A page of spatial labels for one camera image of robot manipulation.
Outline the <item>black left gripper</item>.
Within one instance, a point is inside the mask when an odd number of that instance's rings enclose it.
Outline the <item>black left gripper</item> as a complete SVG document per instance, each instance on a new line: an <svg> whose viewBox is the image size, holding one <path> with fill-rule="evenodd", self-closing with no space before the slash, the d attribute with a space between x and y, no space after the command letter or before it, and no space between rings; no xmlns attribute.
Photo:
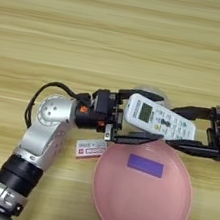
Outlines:
<svg viewBox="0 0 220 220"><path fill-rule="evenodd" d="M151 101L163 101L163 97L145 90L122 89L110 92L109 89L99 89L89 97L88 105L82 102L75 110L75 124L81 129L93 129L104 133L105 139L116 144L138 145L161 140L163 135L148 132L130 132L127 135L117 135L122 129L124 111L120 108L123 99L128 100L131 95L139 93Z"/></svg>

